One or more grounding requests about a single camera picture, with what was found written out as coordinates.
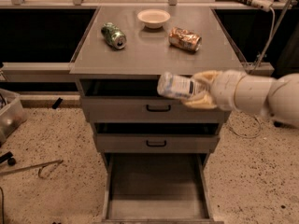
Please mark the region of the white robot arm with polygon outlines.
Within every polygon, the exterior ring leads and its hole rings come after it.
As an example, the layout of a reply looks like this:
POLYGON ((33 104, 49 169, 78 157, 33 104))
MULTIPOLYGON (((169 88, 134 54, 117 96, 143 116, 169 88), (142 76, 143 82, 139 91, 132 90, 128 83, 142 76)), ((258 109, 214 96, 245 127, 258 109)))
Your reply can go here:
POLYGON ((227 70, 205 71, 193 76, 206 81, 209 91, 183 101, 189 108, 241 111, 299 127, 299 74, 279 79, 227 70))

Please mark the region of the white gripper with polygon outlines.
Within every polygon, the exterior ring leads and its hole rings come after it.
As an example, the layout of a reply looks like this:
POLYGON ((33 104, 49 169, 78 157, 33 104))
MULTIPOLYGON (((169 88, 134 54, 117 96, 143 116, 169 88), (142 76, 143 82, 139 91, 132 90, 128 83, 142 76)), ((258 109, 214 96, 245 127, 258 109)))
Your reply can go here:
POLYGON ((235 91, 238 83, 247 74, 245 72, 227 70, 207 70, 196 73, 192 80, 204 87, 210 87, 210 94, 197 94, 182 103, 193 109, 214 109, 218 107, 224 111, 236 110, 235 91))

